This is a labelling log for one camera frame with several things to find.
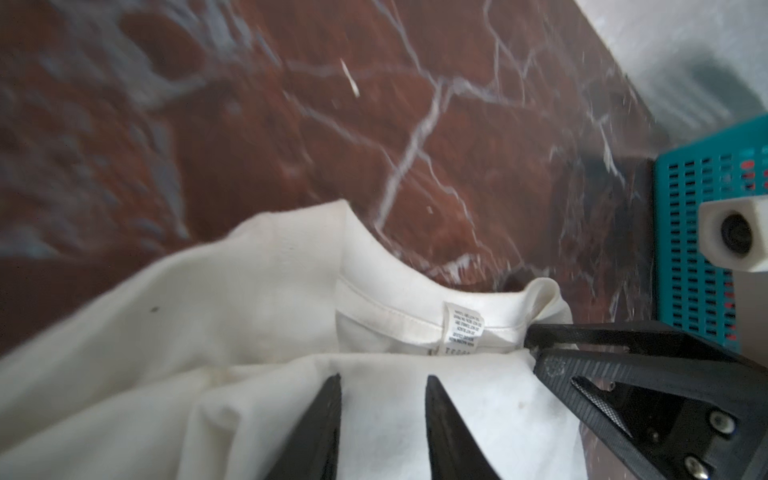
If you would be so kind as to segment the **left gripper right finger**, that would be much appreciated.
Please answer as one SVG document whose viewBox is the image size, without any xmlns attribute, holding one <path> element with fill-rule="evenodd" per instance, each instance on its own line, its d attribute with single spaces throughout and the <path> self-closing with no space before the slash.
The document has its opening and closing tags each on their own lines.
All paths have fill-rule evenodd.
<svg viewBox="0 0 768 480">
<path fill-rule="evenodd" d="M 432 480 L 500 479 L 435 375 L 427 379 L 425 413 Z"/>
</svg>

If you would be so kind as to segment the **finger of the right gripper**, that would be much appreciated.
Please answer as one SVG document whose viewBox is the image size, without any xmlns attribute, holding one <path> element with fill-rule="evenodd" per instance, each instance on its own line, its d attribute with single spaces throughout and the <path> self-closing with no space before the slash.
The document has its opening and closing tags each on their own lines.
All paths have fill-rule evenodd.
<svg viewBox="0 0 768 480">
<path fill-rule="evenodd" d="M 711 361 L 742 361 L 742 357 L 713 342 L 658 321 L 606 324 L 531 325 L 525 335 L 528 349 L 556 344 L 627 347 L 629 353 Z"/>
<path fill-rule="evenodd" d="M 764 479 L 767 372 L 546 349 L 534 372 L 639 479 Z"/>
</svg>

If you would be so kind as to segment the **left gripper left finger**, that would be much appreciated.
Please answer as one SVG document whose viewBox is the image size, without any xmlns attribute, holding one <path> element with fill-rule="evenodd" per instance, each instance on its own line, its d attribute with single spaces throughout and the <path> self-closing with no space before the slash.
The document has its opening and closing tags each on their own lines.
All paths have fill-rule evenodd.
<svg viewBox="0 0 768 480">
<path fill-rule="evenodd" d="M 336 374 L 323 383 L 266 479 L 335 479 L 341 414 L 341 376 Z"/>
</svg>

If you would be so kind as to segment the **white printed t-shirt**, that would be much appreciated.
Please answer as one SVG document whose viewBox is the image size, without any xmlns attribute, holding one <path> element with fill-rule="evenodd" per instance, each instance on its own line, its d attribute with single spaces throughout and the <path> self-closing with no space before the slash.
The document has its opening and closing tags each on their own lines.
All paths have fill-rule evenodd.
<svg viewBox="0 0 768 480">
<path fill-rule="evenodd" d="M 1 361 L 5 479 L 263 479 L 338 377 L 342 479 L 430 477 L 430 376 L 504 479 L 583 479 L 576 417 L 536 378 L 558 284 L 443 287 L 345 201 L 262 213 L 160 260 Z"/>
</svg>

